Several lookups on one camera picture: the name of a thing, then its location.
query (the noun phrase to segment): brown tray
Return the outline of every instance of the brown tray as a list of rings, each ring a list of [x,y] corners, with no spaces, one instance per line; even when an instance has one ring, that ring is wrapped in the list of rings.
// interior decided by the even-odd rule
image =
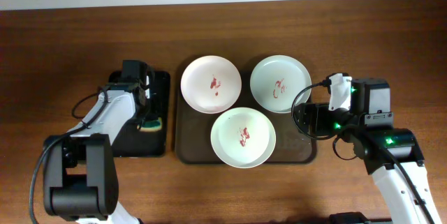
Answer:
[[[273,154],[265,163],[308,164],[316,156],[315,140],[300,134],[289,113],[278,114],[262,108],[250,91],[250,74],[241,73],[242,91],[232,106],[250,107],[262,112],[273,124],[277,143]],[[195,111],[177,90],[177,123],[175,133],[175,153],[186,164],[223,164],[211,147],[211,127],[218,114],[205,114]]]

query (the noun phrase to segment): red logo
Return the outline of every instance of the red logo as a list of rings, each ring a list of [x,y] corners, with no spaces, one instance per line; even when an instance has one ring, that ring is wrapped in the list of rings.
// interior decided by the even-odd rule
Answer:
[[[242,147],[245,147],[245,143],[250,138],[249,131],[247,130],[247,127],[246,127],[246,128],[244,128],[244,130],[239,128],[239,132],[240,132],[240,137],[241,137],[241,140],[239,141],[239,143],[240,143],[240,145],[242,145]]]
[[[219,83],[217,83],[216,78],[214,77],[214,75],[212,76],[212,81],[211,81],[211,87],[210,89],[213,89],[216,91],[216,96],[219,95],[219,92],[217,91],[217,88],[219,88],[221,86],[221,82],[219,81]]]
[[[278,98],[278,93],[284,93],[284,92],[286,92],[286,88],[287,88],[287,86],[285,86],[284,84],[282,84],[282,82],[284,81],[284,78],[283,79],[281,79],[281,81],[277,81],[275,84],[274,84],[274,90],[273,90],[273,97],[274,98]]]

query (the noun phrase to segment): brown table surface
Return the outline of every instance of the brown table surface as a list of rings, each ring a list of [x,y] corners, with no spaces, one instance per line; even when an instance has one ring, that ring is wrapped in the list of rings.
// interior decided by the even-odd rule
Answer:
[[[331,141],[310,165],[182,164],[173,153],[179,69],[215,54],[240,70],[285,54],[313,81],[333,72],[383,77],[395,127],[410,128],[426,158],[432,196],[447,222],[447,0],[308,0],[0,12],[0,219],[30,223],[31,173],[43,140],[74,126],[72,106],[105,84],[122,59],[172,75],[163,158],[116,158],[119,200],[146,223],[251,223],[389,213],[359,159],[343,161]],[[315,89],[314,101],[328,101]],[[352,154],[349,144],[340,152]],[[38,178],[36,215],[43,211]]]

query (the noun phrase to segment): green led indicator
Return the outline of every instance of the green led indicator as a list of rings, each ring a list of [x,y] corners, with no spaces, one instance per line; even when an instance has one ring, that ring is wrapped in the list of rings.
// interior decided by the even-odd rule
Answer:
[[[391,137],[387,137],[387,138],[385,139],[385,141],[386,141],[386,144],[392,144],[392,143],[394,143],[394,141],[391,139]]]

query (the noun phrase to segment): white plate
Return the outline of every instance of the white plate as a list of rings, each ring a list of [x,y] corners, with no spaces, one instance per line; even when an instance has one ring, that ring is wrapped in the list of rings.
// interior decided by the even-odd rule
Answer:
[[[211,129],[211,145],[228,165],[251,168],[272,154],[276,135],[272,122],[255,109],[239,107],[224,112]]]
[[[293,99],[311,84],[307,69],[298,60],[282,55],[259,62],[250,77],[253,97],[262,107],[276,113],[290,112]],[[310,90],[301,95],[296,105],[309,96]]]
[[[206,56],[186,67],[180,88],[188,105],[211,114],[223,112],[236,102],[242,81],[239,71],[229,60]]]

